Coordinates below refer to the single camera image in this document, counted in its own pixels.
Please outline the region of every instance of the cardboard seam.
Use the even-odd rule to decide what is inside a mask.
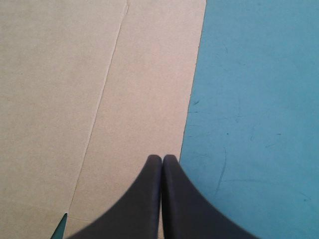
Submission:
[[[72,218],[72,219],[75,219],[75,220],[84,221],[84,222],[87,222],[87,223],[92,223],[92,221],[89,221],[89,220],[79,219],[79,218],[75,218],[75,217],[72,217],[72,216],[68,216],[68,217]]]
[[[97,114],[98,114],[98,111],[99,111],[99,108],[100,108],[100,104],[101,104],[101,101],[102,101],[102,96],[103,96],[104,89],[105,89],[106,82],[107,82],[107,78],[108,78],[108,76],[109,76],[110,68],[111,68],[111,65],[112,65],[112,62],[113,62],[114,53],[115,53],[116,48],[117,48],[118,39],[119,39],[120,32],[121,32],[121,29],[122,29],[122,23],[123,23],[125,17],[127,16],[127,14],[128,14],[129,8],[130,8],[130,4],[129,4],[129,2],[127,1],[126,5],[125,5],[125,7],[124,7],[124,12],[125,12],[125,13],[124,13],[124,15],[123,15],[123,17],[122,17],[122,20],[121,20],[121,23],[120,23],[120,27],[119,27],[119,30],[118,30],[118,34],[117,34],[117,37],[116,37],[116,40],[115,40],[115,44],[114,44],[114,48],[113,48],[113,52],[112,52],[112,57],[111,57],[110,65],[109,65],[109,67],[107,67],[106,77],[105,77],[105,80],[104,80],[104,83],[103,83],[103,86],[102,86],[102,90],[101,90],[100,95],[99,95],[99,100],[98,100],[98,104],[97,104],[97,109],[96,109],[96,111],[95,111],[94,120],[93,120],[93,123],[92,123],[92,125],[91,125],[90,134],[89,134],[88,141],[87,141],[87,144],[86,144],[86,148],[85,148],[85,152],[84,152],[84,156],[83,156],[83,160],[82,160],[82,164],[81,164],[79,176],[78,176],[78,179],[77,179],[76,184],[75,184],[75,188],[74,188],[74,191],[73,191],[73,195],[72,195],[72,199],[71,199],[70,206],[69,206],[69,209],[68,209],[68,213],[70,212],[72,203],[73,203],[73,201],[74,201],[75,192],[76,192],[76,189],[77,189],[78,184],[79,184],[80,175],[81,175],[81,172],[82,172],[82,169],[83,169],[83,164],[84,164],[84,161],[85,161],[85,157],[86,157],[86,154],[87,154],[87,150],[88,150],[88,147],[89,147],[89,144],[90,144],[90,141],[91,141],[93,128],[94,128],[94,125],[95,125],[95,122],[96,122],[96,117],[97,117]]]

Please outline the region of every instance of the black rubber tip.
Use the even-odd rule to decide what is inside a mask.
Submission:
[[[104,215],[69,239],[156,239],[161,168],[161,158],[150,155],[123,197]]]
[[[165,239],[255,239],[217,211],[193,186],[174,155],[162,171]]]

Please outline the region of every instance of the blue surface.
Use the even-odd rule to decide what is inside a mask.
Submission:
[[[65,229],[67,217],[68,217],[67,213],[64,214],[60,223],[56,227],[51,239],[63,239],[63,234],[64,234],[64,229]]]
[[[264,239],[319,238],[319,1],[208,0],[181,165]]]

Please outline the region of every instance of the cardboard sheet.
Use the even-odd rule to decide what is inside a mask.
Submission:
[[[90,223],[91,222],[89,221],[84,221],[84,220],[76,219],[69,216],[66,222],[64,237],[67,238],[68,236],[72,235],[74,232],[77,232],[80,229],[90,225]]]
[[[68,211],[125,0],[0,2],[0,238]]]
[[[180,153],[205,1],[128,4],[70,208],[81,220],[108,210],[149,154]]]

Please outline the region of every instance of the scratch mark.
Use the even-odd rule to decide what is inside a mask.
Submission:
[[[237,64],[239,64],[239,65],[241,65],[241,66],[246,66],[246,64],[245,64],[245,63],[241,63],[241,62],[240,62],[240,61],[238,61],[238,60],[236,61],[236,63],[237,63]]]
[[[255,128],[256,128],[256,124],[251,129],[250,141],[253,141],[253,138],[255,136]]]
[[[224,153],[225,153],[225,159],[224,159],[224,166],[221,170],[221,173],[220,173],[220,177],[219,177],[219,180],[218,180],[218,184],[217,184],[217,187],[216,187],[216,190],[215,190],[215,194],[214,194],[214,197],[216,197],[216,194],[218,193],[219,191],[219,188],[220,188],[220,184],[223,180],[223,176],[224,176],[224,173],[225,173],[225,169],[226,169],[226,164],[227,164],[227,151],[226,151],[226,148],[224,147]]]
[[[299,192],[299,194],[303,195],[304,197],[306,197],[307,199],[304,199],[304,202],[306,201],[311,201],[311,197],[307,196],[306,194],[302,193],[302,192]]]
[[[226,54],[228,54],[228,49],[226,47],[226,45],[223,43],[224,47],[225,47],[225,51],[226,51]]]
[[[237,117],[235,119],[236,123],[239,122],[240,117],[242,117],[242,115],[241,115],[241,101],[240,101],[240,97],[238,96],[238,114],[237,114]]]
[[[265,146],[265,148],[269,148],[269,147],[274,146],[274,145],[276,145],[276,144],[275,143],[269,144],[269,145]]]
[[[197,157],[209,157],[209,154],[208,153],[203,153],[203,154],[196,154]]]
[[[223,182],[253,182],[253,183],[271,184],[271,182],[258,180],[258,179],[228,179],[228,180],[223,180]]]

